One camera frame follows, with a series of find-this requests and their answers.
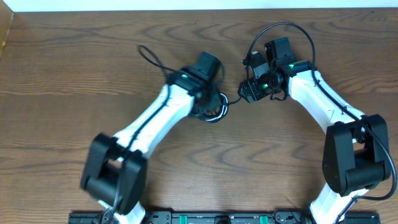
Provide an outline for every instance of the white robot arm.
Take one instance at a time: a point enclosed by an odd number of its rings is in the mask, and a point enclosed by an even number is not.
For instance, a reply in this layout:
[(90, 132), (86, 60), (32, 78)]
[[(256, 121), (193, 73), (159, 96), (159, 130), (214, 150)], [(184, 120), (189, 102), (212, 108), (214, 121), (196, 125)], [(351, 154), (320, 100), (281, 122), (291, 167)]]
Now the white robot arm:
[[(194, 66), (169, 75), (159, 96), (132, 124), (111, 138), (99, 134), (94, 139), (81, 188), (107, 208), (101, 223), (140, 223), (145, 216), (139, 199), (144, 189), (147, 160), (158, 143), (188, 115), (207, 122), (216, 122), (222, 116), (206, 114), (220, 107), (221, 102), (228, 103), (213, 81), (220, 66), (217, 58), (202, 52)], [(121, 166), (116, 167), (110, 161), (119, 161)]]
[[(310, 218), (302, 222), (332, 224), (343, 220), (356, 197), (390, 176), (388, 152), (383, 154), (359, 122), (378, 132), (388, 150), (386, 123), (378, 114), (367, 117), (345, 102), (319, 71), (313, 75), (309, 61), (298, 62), (287, 37), (266, 43), (265, 49), (268, 63), (258, 52), (243, 60), (254, 76), (241, 82), (238, 94), (249, 103), (267, 95), (280, 101), (291, 96), (312, 115), (326, 134), (322, 167), (326, 184), (309, 207)], [(274, 97), (282, 91), (283, 99)], [(354, 152), (356, 141), (365, 143), (363, 150)]]

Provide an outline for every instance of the wooden tabletop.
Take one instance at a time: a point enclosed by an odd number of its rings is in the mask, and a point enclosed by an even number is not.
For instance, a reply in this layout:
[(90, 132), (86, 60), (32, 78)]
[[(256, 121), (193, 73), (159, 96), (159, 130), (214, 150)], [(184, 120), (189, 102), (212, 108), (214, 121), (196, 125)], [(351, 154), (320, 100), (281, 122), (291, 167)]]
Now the wooden tabletop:
[[(397, 9), (17, 13), (0, 61), (0, 223), (66, 223), (72, 210), (101, 208), (79, 189), (90, 142), (129, 125), (164, 84), (137, 44), (172, 68), (201, 51), (217, 56), (226, 67), (221, 90), (234, 100), (251, 41), (280, 21), (310, 33), (317, 67), (340, 96), (387, 121), (398, 161)], [(311, 59), (294, 27), (273, 28), (255, 50), (285, 36), (300, 60)], [(174, 210), (304, 208), (325, 183), (324, 140), (291, 98), (242, 100), (216, 124), (186, 118), (152, 156), (141, 201)], [(353, 209), (395, 223), (398, 197)]]

